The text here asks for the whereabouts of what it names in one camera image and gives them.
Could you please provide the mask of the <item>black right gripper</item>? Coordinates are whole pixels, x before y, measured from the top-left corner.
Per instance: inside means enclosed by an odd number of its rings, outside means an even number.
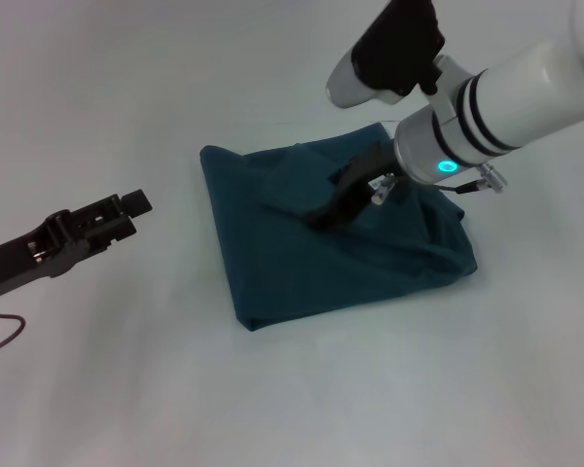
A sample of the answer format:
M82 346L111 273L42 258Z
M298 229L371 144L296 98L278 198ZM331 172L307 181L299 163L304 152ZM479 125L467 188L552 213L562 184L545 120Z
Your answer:
M315 230L351 223L371 202L375 189L370 183L388 173L398 173L394 143L375 142L329 177L334 194L326 204L305 214L304 223Z

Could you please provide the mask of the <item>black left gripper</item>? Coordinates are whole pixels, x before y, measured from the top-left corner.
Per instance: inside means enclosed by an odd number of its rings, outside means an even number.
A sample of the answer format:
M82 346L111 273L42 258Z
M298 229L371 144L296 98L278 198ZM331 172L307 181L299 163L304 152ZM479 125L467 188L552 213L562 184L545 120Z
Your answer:
M132 220L152 210L144 192L136 190L48 217L30 233L0 245L0 297L40 278L58 277L90 251L105 251L113 241L136 234Z

